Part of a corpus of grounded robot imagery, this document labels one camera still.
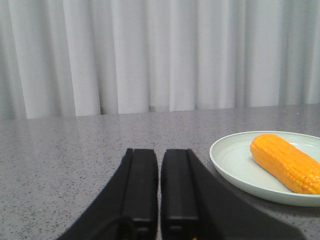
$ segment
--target white curtain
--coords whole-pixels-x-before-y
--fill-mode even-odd
[[[320,103],[319,0],[0,0],[0,119]]]

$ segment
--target granite surface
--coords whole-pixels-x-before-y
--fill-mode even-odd
[[[299,228],[306,239],[320,239],[320,207],[257,198],[215,170],[209,156],[213,142],[258,130],[320,137],[320,104],[3,121],[0,240],[56,239],[99,194],[127,148],[154,149],[159,167],[166,149],[191,148],[226,188]]]

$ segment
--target countertop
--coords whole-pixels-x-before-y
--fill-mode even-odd
[[[0,240],[56,239],[107,184],[127,148],[154,149],[159,169],[166,149],[190,148],[226,188],[306,239],[320,239],[320,207],[257,198],[214,168],[213,142],[259,130],[320,137],[320,104],[2,121]]]

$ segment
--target yellow corn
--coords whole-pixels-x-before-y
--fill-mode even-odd
[[[320,163],[275,134],[257,136],[253,159],[287,188],[299,194],[320,194]]]

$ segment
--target plate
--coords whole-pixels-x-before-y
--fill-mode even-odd
[[[294,193],[260,167],[252,158],[250,144],[261,134],[276,134],[320,162],[320,138],[284,131],[247,131],[225,136],[210,148],[217,171],[241,190],[276,203],[320,207],[320,194]]]

